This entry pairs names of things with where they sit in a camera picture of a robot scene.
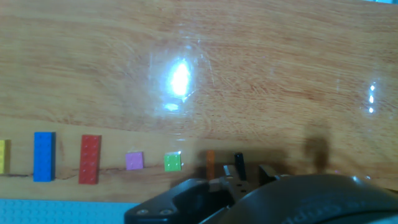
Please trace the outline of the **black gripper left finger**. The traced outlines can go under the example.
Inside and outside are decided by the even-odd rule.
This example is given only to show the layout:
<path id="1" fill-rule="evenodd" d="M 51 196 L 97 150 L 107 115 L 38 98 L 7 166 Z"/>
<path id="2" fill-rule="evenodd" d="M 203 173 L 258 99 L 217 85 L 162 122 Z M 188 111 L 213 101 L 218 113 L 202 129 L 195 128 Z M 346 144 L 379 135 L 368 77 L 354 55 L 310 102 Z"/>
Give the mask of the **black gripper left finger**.
<path id="1" fill-rule="evenodd" d="M 249 183 L 239 178 L 235 166 L 225 165 L 223 169 L 225 172 L 224 176 L 210 180 L 210 192 L 227 190 L 234 201 L 239 201 L 252 192 Z"/>

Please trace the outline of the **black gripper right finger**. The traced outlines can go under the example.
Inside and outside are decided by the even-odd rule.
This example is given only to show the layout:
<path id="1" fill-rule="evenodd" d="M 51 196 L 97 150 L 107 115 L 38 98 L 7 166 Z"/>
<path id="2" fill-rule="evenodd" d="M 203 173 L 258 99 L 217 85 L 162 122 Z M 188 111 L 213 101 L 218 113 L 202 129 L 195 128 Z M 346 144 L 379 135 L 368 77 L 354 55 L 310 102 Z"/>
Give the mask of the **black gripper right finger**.
<path id="1" fill-rule="evenodd" d="M 259 166 L 259 184 L 268 184 L 279 179 L 279 174 L 271 166 Z"/>

